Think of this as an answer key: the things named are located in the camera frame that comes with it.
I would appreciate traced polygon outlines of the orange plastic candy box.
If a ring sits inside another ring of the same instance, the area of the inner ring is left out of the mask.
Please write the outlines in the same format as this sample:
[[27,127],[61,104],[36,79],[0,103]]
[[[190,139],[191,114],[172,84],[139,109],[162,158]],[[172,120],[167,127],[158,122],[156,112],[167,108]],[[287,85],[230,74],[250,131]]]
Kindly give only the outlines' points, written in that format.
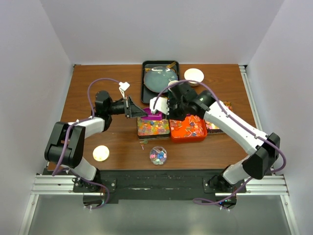
[[169,120],[171,140],[175,143],[199,142],[207,137],[205,121],[198,116],[187,116],[184,121]]

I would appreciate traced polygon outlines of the gummy candy tin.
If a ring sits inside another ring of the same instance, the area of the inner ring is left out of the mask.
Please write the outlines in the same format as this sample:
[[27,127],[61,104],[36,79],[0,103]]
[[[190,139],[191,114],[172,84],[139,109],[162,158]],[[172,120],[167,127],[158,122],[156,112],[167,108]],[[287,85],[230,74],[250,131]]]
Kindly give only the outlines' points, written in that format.
[[139,117],[137,118],[137,136],[140,140],[170,137],[169,121],[166,119],[147,120]]

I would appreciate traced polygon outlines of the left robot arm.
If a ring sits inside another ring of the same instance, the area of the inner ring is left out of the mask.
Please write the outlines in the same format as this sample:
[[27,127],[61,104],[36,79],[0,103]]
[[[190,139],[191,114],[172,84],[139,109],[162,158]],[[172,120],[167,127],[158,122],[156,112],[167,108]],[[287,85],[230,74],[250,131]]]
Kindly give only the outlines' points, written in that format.
[[113,101],[107,91],[99,91],[95,95],[95,105],[92,107],[94,115],[74,123],[55,123],[44,157],[48,162],[59,167],[68,168],[78,176],[90,192],[101,190],[100,170],[92,166],[84,157],[85,139],[108,130],[113,115],[125,115],[127,118],[141,118],[148,114],[132,101],[131,97]]

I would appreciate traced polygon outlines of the purple plastic scoop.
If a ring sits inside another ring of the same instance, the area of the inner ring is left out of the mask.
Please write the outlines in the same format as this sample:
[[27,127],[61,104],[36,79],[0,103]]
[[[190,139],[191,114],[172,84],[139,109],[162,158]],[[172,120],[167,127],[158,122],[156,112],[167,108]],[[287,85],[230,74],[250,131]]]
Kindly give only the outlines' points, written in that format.
[[144,108],[143,109],[144,112],[147,113],[146,117],[142,117],[142,119],[144,120],[162,120],[163,119],[163,114],[161,112],[156,112],[155,114],[152,113],[152,111],[150,110],[150,108]]

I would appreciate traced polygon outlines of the star candy tin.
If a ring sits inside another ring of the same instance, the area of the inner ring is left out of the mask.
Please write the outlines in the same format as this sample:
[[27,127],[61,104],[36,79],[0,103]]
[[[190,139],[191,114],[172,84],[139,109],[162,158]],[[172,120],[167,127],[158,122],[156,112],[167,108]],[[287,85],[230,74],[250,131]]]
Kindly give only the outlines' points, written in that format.
[[[230,110],[230,111],[233,111],[233,107],[232,107],[232,103],[229,102],[229,101],[225,101],[224,102],[224,105]],[[210,123],[208,121],[205,121],[205,125],[206,125],[206,129],[207,129],[207,133],[208,134],[220,134],[220,133],[223,133],[223,131],[218,127],[216,126],[215,124],[213,123]]]

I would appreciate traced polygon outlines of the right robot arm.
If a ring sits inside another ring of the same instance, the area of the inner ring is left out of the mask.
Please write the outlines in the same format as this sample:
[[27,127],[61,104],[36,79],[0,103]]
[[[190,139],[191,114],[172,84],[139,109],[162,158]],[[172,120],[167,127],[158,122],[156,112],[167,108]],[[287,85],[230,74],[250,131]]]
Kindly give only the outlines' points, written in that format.
[[230,192],[247,177],[261,180],[278,159],[280,137],[275,133],[268,135],[245,122],[229,110],[209,87],[197,93],[188,82],[170,82],[168,98],[171,119],[182,120],[188,114],[198,116],[218,126],[247,153],[247,157],[212,177],[209,180],[212,188]]

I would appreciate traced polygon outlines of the clear glass jar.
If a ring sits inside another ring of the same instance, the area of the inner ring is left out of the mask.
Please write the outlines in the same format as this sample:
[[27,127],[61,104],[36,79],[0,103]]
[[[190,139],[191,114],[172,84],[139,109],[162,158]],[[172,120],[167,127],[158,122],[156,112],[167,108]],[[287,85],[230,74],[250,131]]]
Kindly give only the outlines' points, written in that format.
[[165,148],[156,146],[151,149],[149,158],[154,165],[163,165],[167,161],[168,154]]

